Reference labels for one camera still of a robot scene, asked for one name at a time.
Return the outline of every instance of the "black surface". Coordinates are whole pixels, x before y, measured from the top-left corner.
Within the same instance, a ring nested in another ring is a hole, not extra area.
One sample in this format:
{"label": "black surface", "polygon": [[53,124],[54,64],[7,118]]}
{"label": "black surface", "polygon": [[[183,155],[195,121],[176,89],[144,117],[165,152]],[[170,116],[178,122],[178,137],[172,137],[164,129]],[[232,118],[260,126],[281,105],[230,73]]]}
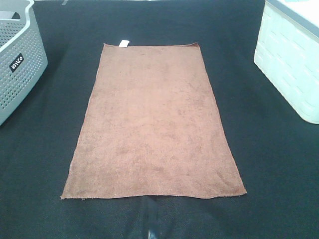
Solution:
{"label": "black surface", "polygon": [[[253,63],[262,0],[61,3],[33,7],[49,65],[0,127],[1,238],[319,238],[319,125]],[[60,200],[103,42],[122,39],[199,43],[247,195]]]}

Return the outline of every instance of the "gray basket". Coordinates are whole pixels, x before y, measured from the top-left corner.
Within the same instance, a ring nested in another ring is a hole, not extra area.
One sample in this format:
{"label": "gray basket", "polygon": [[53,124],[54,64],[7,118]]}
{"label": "gray basket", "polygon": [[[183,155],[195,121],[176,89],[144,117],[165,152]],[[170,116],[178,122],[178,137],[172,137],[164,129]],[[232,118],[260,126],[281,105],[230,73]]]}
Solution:
{"label": "gray basket", "polygon": [[30,92],[48,64],[33,4],[33,0],[0,0],[0,11],[20,15],[20,19],[0,19],[0,125]]}

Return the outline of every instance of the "basket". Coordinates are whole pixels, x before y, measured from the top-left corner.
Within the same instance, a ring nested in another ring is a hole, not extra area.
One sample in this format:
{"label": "basket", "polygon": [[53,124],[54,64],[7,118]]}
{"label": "basket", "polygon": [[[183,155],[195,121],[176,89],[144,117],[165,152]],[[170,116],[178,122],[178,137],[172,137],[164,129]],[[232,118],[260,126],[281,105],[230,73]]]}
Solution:
{"label": "basket", "polygon": [[318,0],[265,3],[254,62],[304,120],[319,124]]}
{"label": "basket", "polygon": [[20,16],[0,19],[0,125],[30,92],[48,63],[33,4],[33,0],[0,1],[0,11]]}

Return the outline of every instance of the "brown towel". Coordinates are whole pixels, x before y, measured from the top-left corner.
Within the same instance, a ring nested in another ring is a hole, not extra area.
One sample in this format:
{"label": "brown towel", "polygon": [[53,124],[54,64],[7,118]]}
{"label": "brown towel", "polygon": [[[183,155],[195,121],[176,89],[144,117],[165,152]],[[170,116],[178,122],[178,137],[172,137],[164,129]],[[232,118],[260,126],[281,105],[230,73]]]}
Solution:
{"label": "brown towel", "polygon": [[198,44],[104,45],[61,198],[245,193]]}

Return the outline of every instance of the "container lid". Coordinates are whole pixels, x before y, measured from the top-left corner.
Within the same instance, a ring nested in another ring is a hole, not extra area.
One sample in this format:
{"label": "container lid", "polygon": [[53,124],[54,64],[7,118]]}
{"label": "container lid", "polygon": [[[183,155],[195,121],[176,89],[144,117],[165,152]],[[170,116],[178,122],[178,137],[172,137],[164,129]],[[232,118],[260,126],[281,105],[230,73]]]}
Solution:
{"label": "container lid", "polygon": [[319,0],[267,0],[267,2],[319,37]]}

